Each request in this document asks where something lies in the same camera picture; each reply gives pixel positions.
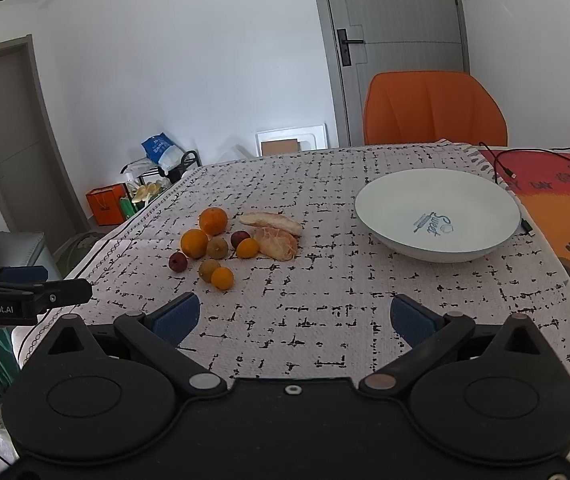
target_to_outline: orange mat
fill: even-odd
[[[492,155],[482,152],[493,162]],[[512,152],[500,158],[499,173],[521,199],[570,275],[570,162],[549,153]]]

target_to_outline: black door handle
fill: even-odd
[[[341,62],[343,66],[351,66],[350,45],[364,44],[365,40],[348,40],[346,28],[339,28],[336,31],[336,35],[338,36],[338,45],[341,51]]]

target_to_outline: door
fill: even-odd
[[[330,66],[330,72],[338,74],[332,80],[337,123],[347,127],[342,144],[363,144],[363,104],[378,73],[466,70],[459,0],[317,1],[323,27],[332,28],[331,39],[327,33],[323,37],[328,63],[338,66]],[[323,19],[323,1],[329,4],[328,20]]]
[[[0,52],[0,202],[12,231],[44,232],[50,251],[78,232],[48,143],[26,45]]]

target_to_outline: white bowl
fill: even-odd
[[[389,248],[436,263],[468,262],[491,253],[521,224],[512,196],[464,171],[398,171],[356,197],[356,214]]]

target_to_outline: chair backrest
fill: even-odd
[[[507,146],[498,106],[462,72],[387,72],[374,76],[363,114],[365,144],[452,142]]]

